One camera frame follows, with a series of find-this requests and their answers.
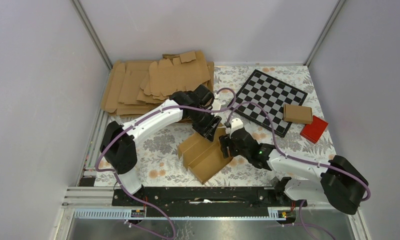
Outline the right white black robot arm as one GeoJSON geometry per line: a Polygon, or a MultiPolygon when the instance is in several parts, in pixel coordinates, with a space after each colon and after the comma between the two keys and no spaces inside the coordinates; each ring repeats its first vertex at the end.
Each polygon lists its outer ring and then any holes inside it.
{"type": "Polygon", "coordinates": [[[273,184],[275,201],[287,206],[292,201],[310,200],[330,204],[336,210],[356,214],[368,181],[345,158],[318,162],[282,152],[276,145],[259,143],[244,128],[219,137],[224,158],[242,156],[258,169],[291,173],[273,184]]]}

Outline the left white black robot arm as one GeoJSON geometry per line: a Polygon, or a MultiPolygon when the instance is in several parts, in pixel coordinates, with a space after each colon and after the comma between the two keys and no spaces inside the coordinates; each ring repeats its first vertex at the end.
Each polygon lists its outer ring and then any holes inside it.
{"type": "Polygon", "coordinates": [[[149,136],[164,127],[188,119],[192,128],[204,139],[213,141],[221,118],[224,102],[204,85],[193,91],[174,92],[155,109],[126,124],[112,121],[106,127],[95,168],[99,172],[100,161],[105,159],[110,171],[116,174],[124,192],[124,199],[132,206],[143,200],[142,183],[136,171],[137,147],[149,136]]]}

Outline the brown cardboard box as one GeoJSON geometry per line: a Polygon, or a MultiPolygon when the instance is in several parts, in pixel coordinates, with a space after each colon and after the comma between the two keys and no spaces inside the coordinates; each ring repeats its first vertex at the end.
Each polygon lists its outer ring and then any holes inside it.
{"type": "Polygon", "coordinates": [[[225,134],[226,128],[220,124],[213,141],[195,132],[177,147],[177,155],[182,160],[183,167],[190,171],[202,185],[233,159],[231,156],[225,158],[221,151],[219,137],[225,134]]]}

